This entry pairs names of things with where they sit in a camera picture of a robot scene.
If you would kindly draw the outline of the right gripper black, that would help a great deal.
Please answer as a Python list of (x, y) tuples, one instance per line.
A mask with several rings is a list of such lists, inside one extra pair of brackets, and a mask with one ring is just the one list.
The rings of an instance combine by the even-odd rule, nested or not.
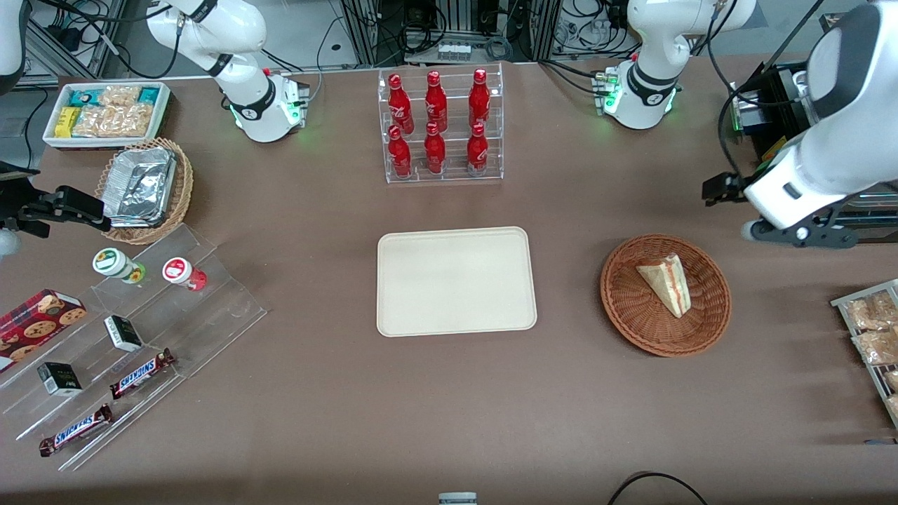
[(38, 238), (49, 237), (51, 226), (47, 221), (51, 220), (85, 224), (100, 232), (112, 229), (103, 202), (77, 188), (62, 185), (55, 189), (55, 207), (42, 199), (31, 203), (2, 199), (1, 229)]

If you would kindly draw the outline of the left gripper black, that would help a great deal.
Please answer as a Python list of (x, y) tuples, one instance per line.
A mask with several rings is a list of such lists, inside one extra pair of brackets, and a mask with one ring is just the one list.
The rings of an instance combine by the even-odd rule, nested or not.
[(719, 173), (703, 182), (704, 204), (714, 206), (719, 203), (744, 203), (745, 182), (741, 176)]

